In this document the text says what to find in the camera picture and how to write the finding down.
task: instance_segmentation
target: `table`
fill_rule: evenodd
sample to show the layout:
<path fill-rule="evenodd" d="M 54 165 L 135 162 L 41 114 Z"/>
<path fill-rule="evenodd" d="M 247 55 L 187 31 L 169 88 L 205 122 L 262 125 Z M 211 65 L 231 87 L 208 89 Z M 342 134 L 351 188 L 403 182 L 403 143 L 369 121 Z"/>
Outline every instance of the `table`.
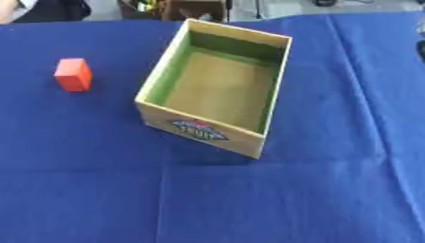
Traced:
<path fill-rule="evenodd" d="M 179 23 L 0 27 L 0 242 L 423 242 L 417 17 L 236 24 L 294 37 L 259 160 L 140 120 Z M 87 59 L 90 92 L 54 82 L 64 57 Z"/>

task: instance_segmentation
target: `printed logo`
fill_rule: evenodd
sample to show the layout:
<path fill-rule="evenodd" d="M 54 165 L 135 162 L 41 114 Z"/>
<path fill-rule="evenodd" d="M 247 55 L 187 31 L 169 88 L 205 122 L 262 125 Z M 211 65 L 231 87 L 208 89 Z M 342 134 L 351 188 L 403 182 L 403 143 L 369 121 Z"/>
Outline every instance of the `printed logo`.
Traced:
<path fill-rule="evenodd" d="M 203 121 L 171 121 L 171 124 L 186 135 L 197 140 L 228 140 Z"/>

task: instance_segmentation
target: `gray floor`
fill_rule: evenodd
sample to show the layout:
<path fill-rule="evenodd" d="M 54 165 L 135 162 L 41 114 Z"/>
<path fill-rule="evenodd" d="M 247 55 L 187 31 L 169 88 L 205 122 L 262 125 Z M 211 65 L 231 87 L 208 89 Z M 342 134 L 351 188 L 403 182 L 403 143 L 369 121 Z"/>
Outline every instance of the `gray floor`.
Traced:
<path fill-rule="evenodd" d="M 93 8 L 90 20 L 120 19 L 117 0 L 86 0 Z M 264 18 L 276 18 L 305 13 L 326 12 L 365 12 L 365 11 L 392 11 L 392 10 L 419 10 L 416 0 L 366 0 L 372 4 L 359 3 L 356 0 L 339 0 L 331 8 L 319 8 L 311 0 L 259 0 Z M 232 21 L 255 20 L 255 0 L 233 0 L 234 8 L 231 12 Z"/>

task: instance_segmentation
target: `cardboard tray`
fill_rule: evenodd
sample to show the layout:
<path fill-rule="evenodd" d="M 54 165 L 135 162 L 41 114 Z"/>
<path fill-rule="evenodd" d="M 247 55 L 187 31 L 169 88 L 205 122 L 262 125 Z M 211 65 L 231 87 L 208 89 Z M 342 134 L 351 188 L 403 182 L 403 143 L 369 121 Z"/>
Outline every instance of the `cardboard tray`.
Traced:
<path fill-rule="evenodd" d="M 136 96 L 145 122 L 259 158 L 291 38 L 187 20 Z"/>

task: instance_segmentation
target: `open box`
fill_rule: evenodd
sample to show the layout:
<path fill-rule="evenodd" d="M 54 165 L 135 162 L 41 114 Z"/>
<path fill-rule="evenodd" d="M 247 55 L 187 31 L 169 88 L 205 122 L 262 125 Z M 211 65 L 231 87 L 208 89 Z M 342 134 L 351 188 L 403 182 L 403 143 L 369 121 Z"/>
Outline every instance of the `open box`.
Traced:
<path fill-rule="evenodd" d="M 135 98 L 146 124 L 259 158 L 291 38 L 187 20 Z"/>

